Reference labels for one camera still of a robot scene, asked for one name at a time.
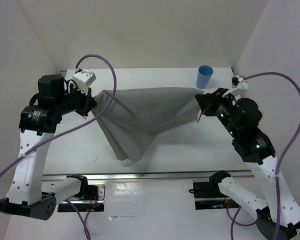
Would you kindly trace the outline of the copper spoon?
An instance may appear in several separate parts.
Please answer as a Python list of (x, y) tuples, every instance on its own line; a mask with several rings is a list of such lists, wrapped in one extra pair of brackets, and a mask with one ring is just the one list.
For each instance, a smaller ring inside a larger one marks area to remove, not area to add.
[(199, 123), (199, 121), (201, 120), (202, 116), (204, 116), (207, 112), (207, 110), (210, 108), (210, 104), (203, 110), (200, 110), (198, 112), (198, 116), (197, 116), (197, 123)]

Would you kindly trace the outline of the blue plastic cup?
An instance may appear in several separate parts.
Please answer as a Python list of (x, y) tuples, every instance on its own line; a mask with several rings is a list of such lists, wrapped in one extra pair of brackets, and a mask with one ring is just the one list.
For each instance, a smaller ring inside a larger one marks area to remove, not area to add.
[(208, 85), (213, 73), (214, 70), (212, 67), (208, 65), (200, 66), (197, 71), (196, 87), (199, 89), (204, 89)]

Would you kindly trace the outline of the grey cloth placemat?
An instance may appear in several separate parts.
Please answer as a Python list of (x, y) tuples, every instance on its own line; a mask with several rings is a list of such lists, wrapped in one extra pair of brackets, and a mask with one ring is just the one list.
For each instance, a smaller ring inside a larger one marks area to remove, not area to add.
[(197, 120), (195, 99), (204, 92), (191, 87), (102, 90), (91, 112), (119, 161), (140, 161), (157, 135)]

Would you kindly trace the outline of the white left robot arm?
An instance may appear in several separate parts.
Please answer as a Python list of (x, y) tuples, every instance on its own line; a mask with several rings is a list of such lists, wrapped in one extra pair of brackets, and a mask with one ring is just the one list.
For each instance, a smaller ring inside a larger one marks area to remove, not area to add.
[(59, 203), (89, 195), (88, 180), (83, 175), (70, 174), (46, 192), (42, 191), (42, 180), (48, 150), (62, 117), (72, 112), (86, 117), (97, 106), (90, 88), (95, 79), (85, 74), (83, 79), (65, 80), (52, 74), (38, 80), (38, 93), (20, 114), (19, 157), (10, 189), (0, 199), (1, 213), (46, 221)]

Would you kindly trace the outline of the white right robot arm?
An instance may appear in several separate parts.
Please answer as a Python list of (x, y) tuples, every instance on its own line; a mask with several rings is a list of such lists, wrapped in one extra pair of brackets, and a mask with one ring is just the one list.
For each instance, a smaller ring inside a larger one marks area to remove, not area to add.
[(259, 232), (268, 240), (290, 240), (300, 229), (300, 207), (281, 173), (277, 154), (266, 134), (259, 128), (262, 113), (255, 101), (226, 96), (226, 88), (213, 93), (197, 94), (202, 115), (217, 117), (232, 137), (234, 150), (252, 171), (264, 194), (260, 198), (245, 189), (226, 171), (209, 178), (208, 190), (234, 200), (256, 221)]

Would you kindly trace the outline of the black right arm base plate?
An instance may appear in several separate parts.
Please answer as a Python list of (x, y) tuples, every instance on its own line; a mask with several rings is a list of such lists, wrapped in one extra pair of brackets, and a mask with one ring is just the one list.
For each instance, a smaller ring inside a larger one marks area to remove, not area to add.
[(188, 191), (194, 196), (196, 210), (238, 208), (239, 205), (230, 197), (220, 193), (210, 182), (194, 182), (192, 189)]

